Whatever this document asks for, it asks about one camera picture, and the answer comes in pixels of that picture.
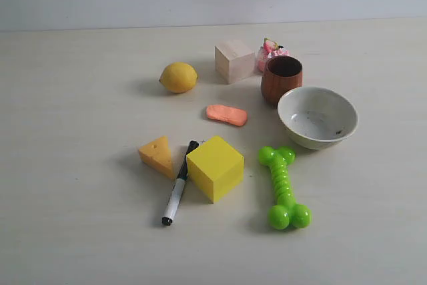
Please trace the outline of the yellow lemon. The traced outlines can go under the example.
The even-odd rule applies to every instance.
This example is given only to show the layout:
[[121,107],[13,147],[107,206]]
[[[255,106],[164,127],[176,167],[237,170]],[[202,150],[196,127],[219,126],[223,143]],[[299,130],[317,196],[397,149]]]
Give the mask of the yellow lemon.
[[171,63],[162,72],[159,82],[172,93],[185,93],[195,87],[197,72],[190,64]]

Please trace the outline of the orange cheese wedge toy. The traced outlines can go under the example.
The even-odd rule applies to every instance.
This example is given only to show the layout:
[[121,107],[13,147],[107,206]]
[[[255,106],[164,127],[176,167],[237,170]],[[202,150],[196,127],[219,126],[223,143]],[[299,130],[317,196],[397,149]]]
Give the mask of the orange cheese wedge toy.
[[138,149],[140,159],[157,172],[174,179],[173,162],[168,138],[163,135]]

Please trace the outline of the black white marker pen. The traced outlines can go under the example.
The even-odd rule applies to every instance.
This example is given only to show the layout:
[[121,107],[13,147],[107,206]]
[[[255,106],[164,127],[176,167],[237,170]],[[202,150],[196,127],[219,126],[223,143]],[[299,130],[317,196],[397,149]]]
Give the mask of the black white marker pen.
[[169,201],[167,203],[165,212],[163,213],[163,217],[161,219],[161,223],[163,226],[172,225],[175,219],[175,215],[179,207],[179,203],[180,203],[180,200],[185,188],[185,184],[187,182],[187,177],[188,177],[187,155],[198,147],[199,147],[199,143],[194,140],[191,140],[187,147],[187,151],[185,153],[183,163],[175,179],[175,183],[171,191]]

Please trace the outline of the green bone dog toy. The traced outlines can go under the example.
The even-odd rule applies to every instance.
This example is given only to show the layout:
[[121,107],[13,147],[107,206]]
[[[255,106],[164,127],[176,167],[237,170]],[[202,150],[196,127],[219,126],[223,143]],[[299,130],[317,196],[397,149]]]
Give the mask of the green bone dog toy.
[[285,230],[288,226],[305,228],[312,221],[309,207],[297,203],[294,197],[288,167],[295,158],[295,151],[286,146],[278,149],[264,146],[258,152],[258,161],[271,173],[276,204],[270,208],[268,220],[276,230]]

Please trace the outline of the yellow cube block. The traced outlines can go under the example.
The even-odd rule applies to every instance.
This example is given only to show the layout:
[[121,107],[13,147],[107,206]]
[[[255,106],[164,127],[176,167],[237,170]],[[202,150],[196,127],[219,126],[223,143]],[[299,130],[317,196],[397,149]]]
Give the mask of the yellow cube block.
[[189,178],[213,204],[243,180],[243,155],[218,135],[195,148],[186,159]]

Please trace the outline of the pink strawberry cake toy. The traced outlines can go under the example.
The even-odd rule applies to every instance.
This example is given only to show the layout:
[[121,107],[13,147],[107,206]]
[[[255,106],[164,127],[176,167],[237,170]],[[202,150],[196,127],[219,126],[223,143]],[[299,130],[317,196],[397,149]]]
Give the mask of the pink strawberry cake toy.
[[266,69],[266,63],[273,57],[278,56],[289,56],[289,51],[277,42],[265,38],[263,45],[260,47],[256,55],[256,67],[260,73],[264,73]]

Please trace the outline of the brown wooden cup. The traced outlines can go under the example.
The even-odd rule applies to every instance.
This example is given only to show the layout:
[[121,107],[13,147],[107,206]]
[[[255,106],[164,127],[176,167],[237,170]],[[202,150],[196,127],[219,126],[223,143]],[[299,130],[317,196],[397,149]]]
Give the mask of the brown wooden cup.
[[302,86],[303,66],[294,57],[283,55],[266,62],[262,76],[261,93],[265,101],[276,107],[288,91]]

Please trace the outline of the light wooden cube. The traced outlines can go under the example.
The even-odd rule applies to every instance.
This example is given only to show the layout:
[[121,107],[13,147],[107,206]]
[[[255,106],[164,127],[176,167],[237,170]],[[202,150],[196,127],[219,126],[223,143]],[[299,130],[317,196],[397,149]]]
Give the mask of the light wooden cube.
[[231,84],[249,77],[255,69],[255,53],[240,40],[215,45],[215,68]]

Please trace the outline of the orange soft clay piece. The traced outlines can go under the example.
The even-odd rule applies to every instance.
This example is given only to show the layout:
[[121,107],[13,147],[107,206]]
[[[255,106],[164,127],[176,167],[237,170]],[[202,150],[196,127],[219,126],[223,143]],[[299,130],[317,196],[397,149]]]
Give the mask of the orange soft clay piece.
[[248,113],[236,107],[213,104],[207,106],[205,111],[209,119],[222,121],[238,127],[245,125],[248,120]]

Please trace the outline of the white ceramic bowl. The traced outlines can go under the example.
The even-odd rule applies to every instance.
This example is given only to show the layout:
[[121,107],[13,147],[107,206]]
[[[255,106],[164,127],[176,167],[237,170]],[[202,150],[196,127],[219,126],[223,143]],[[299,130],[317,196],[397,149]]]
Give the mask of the white ceramic bowl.
[[350,137],[358,126],[355,107],[322,87],[298,87],[285,93],[277,111],[290,139],[309,150],[323,150]]

